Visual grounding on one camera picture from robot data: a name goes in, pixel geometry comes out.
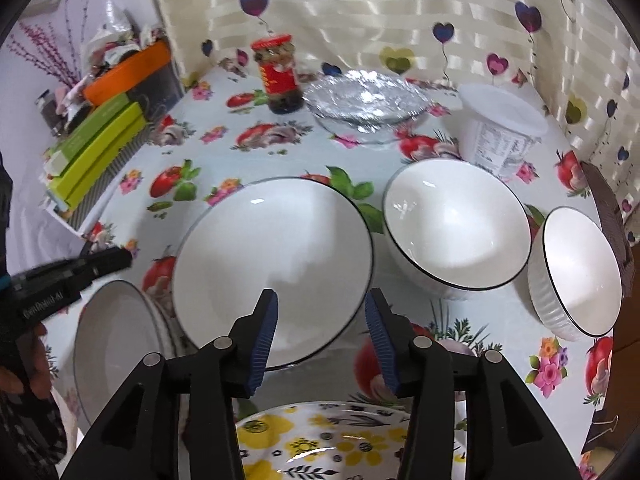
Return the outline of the person's left hand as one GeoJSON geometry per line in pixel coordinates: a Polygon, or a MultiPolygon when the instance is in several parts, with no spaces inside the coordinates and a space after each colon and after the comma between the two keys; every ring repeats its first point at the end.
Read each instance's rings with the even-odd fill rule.
{"type": "MultiPolygon", "coordinates": [[[[47,329],[39,323],[30,336],[29,354],[20,356],[26,366],[29,378],[29,389],[39,400],[46,400],[51,396],[52,378],[49,370],[46,348],[43,338],[47,336],[47,329]]],[[[25,390],[21,379],[12,370],[1,367],[1,391],[7,394],[22,394],[25,390]]]]}

